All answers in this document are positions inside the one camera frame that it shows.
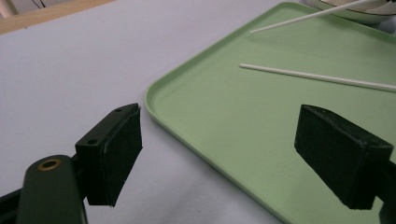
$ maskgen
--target white bowl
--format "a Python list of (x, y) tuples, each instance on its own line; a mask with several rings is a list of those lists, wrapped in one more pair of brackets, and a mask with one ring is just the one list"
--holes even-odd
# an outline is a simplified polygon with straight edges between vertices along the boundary
[[(310, 5), (317, 7), (321, 10), (336, 7), (338, 4), (342, 5), (340, 0), (336, 1), (337, 4), (331, 4), (325, 1), (332, 0), (306, 0)], [(343, 3), (348, 3), (352, 1), (342, 0)], [(343, 17), (352, 21), (357, 21), (360, 23), (380, 23), (381, 21), (387, 21), (392, 17), (396, 16), (396, 3), (383, 2), (384, 4), (372, 5), (372, 7), (364, 7), (358, 9), (347, 9), (340, 12), (333, 13), (336, 16)]]

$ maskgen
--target wooden edge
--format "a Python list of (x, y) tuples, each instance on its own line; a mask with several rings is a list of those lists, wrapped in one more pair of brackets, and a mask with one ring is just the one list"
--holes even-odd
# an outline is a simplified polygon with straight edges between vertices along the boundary
[(0, 19), (0, 35), (45, 21), (58, 19), (63, 16), (113, 1), (114, 0), (71, 0), (51, 7), (45, 7), (35, 11)]

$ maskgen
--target white rod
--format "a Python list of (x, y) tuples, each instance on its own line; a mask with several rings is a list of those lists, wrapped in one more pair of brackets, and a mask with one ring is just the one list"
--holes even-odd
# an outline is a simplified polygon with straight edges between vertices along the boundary
[(348, 79), (348, 78), (343, 78), (343, 77), (328, 77), (328, 76), (323, 76), (323, 75), (290, 71), (290, 70), (271, 68), (271, 67), (264, 67), (264, 66), (258, 66), (258, 65), (247, 64), (247, 63), (240, 63), (239, 66), (242, 68), (254, 69), (254, 70), (265, 71), (265, 72), (273, 72), (273, 73), (278, 73), (281, 75), (288, 75), (288, 76), (293, 76), (293, 77), (305, 77), (305, 78), (311, 78), (314, 80), (328, 81), (328, 82), (333, 82), (333, 83), (339, 83), (339, 84), (357, 86), (357, 87), (364, 87), (364, 88), (380, 90), (380, 91), (396, 92), (396, 86), (389, 85), (389, 84), (361, 81), (361, 80)]
[(340, 10), (344, 10), (346, 8), (360, 6), (360, 5), (364, 5), (364, 4), (375, 2), (375, 1), (378, 1), (378, 0), (359, 0), (359, 1), (356, 1), (356, 2), (351, 2), (351, 3), (345, 4), (345, 5), (341, 5), (339, 7), (332, 7), (330, 9), (323, 10), (323, 11), (320, 11), (320, 12), (316, 12), (316, 13), (313, 13), (313, 14), (309, 14), (309, 15), (306, 15), (306, 16), (302, 16), (302, 17), (299, 17), (299, 18), (296, 18), (296, 19), (292, 19), (292, 20), (289, 20), (289, 21), (282, 21), (280, 23), (276, 23), (276, 24), (273, 24), (273, 25), (262, 27), (260, 29), (252, 30), (252, 31), (250, 31), (250, 33), (251, 34), (252, 33), (257, 33), (257, 32), (269, 30), (269, 29), (272, 29), (272, 28), (275, 28), (275, 27), (283, 26), (283, 25), (286, 25), (286, 24), (295, 23), (297, 21), (304, 21), (304, 20), (307, 20), (307, 19), (328, 15), (328, 14), (331, 14), (331, 13), (334, 13), (334, 12), (337, 12), (337, 11), (340, 11)]

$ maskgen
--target plastic tray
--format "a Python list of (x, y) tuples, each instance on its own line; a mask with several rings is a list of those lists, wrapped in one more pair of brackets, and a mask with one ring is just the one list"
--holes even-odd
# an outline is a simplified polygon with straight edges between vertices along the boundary
[(396, 37), (282, 3), (153, 83), (150, 115), (286, 223), (379, 223), (343, 206), (293, 147), (301, 104), (332, 110), (396, 145), (396, 93), (239, 68), (253, 63), (396, 84)]

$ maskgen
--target tray rim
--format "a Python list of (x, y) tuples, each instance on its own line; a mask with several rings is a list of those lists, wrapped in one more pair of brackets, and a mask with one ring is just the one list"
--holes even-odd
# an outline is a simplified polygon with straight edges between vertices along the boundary
[[(210, 166), (212, 166), (213, 168), (215, 168), (215, 170), (217, 170), (219, 173), (221, 173), (222, 175), (224, 175), (225, 177), (227, 177), (231, 183), (235, 184), (238, 188), (240, 188), (242, 191), (244, 191), (247, 195), (249, 195), (249, 197), (253, 198), (256, 202), (260, 203), (264, 209), (270, 211), (272, 214), (274, 214), (276, 217), (278, 217), (281, 221), (285, 222), (285, 223), (292, 223), (292, 218), (290, 217), (286, 217), (283, 214), (278, 212), (278, 209), (276, 208), (276, 206), (274, 204), (269, 203), (268, 201), (265, 201), (261, 198), (258, 198), (257, 196), (255, 196), (255, 194), (257, 194), (255, 192), (255, 190), (248, 188), (247, 186), (244, 186), (238, 179), (232, 177), (231, 175), (229, 175), (225, 169), (223, 167), (221, 167), (221, 165), (219, 165), (218, 163), (216, 163), (216, 160), (214, 159), (209, 159), (205, 153), (201, 152), (199, 150), (198, 146), (195, 146), (194, 143), (188, 142), (186, 139), (188, 139), (187, 137), (184, 136), (184, 134), (177, 132), (175, 129), (173, 129), (171, 126), (172, 125), (168, 125), (165, 121), (161, 120), (160, 116), (157, 115), (154, 111), (153, 108), (151, 108), (151, 102), (149, 100), (151, 92), (152, 91), (156, 91), (157, 86), (161, 87), (162, 83), (166, 81), (166, 79), (168, 78), (173, 78), (173, 76), (178, 76), (178, 73), (176, 73), (177, 70), (181, 70), (183, 69), (185, 66), (189, 66), (190, 63), (193, 60), (198, 60), (200, 57), (204, 57), (205, 54), (207, 52), (209, 52), (211, 49), (217, 47), (220, 43), (225, 42), (227, 39), (229, 38), (233, 38), (234, 35), (239, 34), (239, 32), (241, 32), (241, 30), (247, 29), (247, 26), (249, 26), (251, 23), (254, 23), (257, 20), (260, 20), (262, 18), (262, 16), (264, 16), (265, 14), (269, 13), (270, 11), (276, 10), (278, 7), (288, 7), (288, 6), (297, 6), (300, 8), (303, 8), (304, 10), (311, 10), (311, 12), (316, 12), (318, 11), (318, 9), (301, 4), (301, 3), (295, 3), (295, 2), (281, 2), (277, 5), (275, 5), (274, 7), (271, 7), (270, 9), (266, 10), (265, 12), (263, 12), (261, 15), (253, 18), (252, 20), (244, 23), (243, 25), (239, 26), (238, 28), (236, 28), (234, 31), (230, 32), (229, 34), (227, 34), (226, 36), (224, 36), (223, 38), (219, 39), (218, 41), (215, 41), (213, 44), (209, 45), (207, 48), (199, 51), (198, 53), (194, 54), (192, 57), (190, 57), (188, 60), (186, 60), (185, 62), (179, 64), (178, 66), (176, 66), (175, 68), (169, 70), (167, 73), (165, 73), (165, 75), (157, 78), (156, 80), (154, 80), (146, 89), (145, 91), (145, 95), (144, 95), (144, 104), (145, 107), (148, 111), (148, 114), (151, 116), (152, 119), (154, 119), (162, 128), (164, 128), (166, 131), (168, 131), (173, 137), (175, 137), (178, 141), (180, 141), (183, 145), (185, 145), (186, 147), (188, 147), (191, 151), (193, 151), (196, 155), (198, 155), (201, 159), (203, 159), (205, 162), (207, 162)], [(368, 29), (368, 30), (372, 30), (373, 32), (377, 32), (381, 35), (387, 35), (390, 38), (394, 38), (396, 39), (396, 36), (392, 35), (392, 34), (388, 34), (379, 30), (376, 30), (373, 27), (369, 27), (363, 24), (360, 24), (358, 22), (355, 21), (351, 21), (345, 18), (341, 18), (335, 15), (328, 15), (328, 17), (332, 17), (333, 19), (337, 19), (340, 20), (342, 22), (347, 22), (350, 24), (353, 24), (354, 26), (363, 28), (363, 29)]]

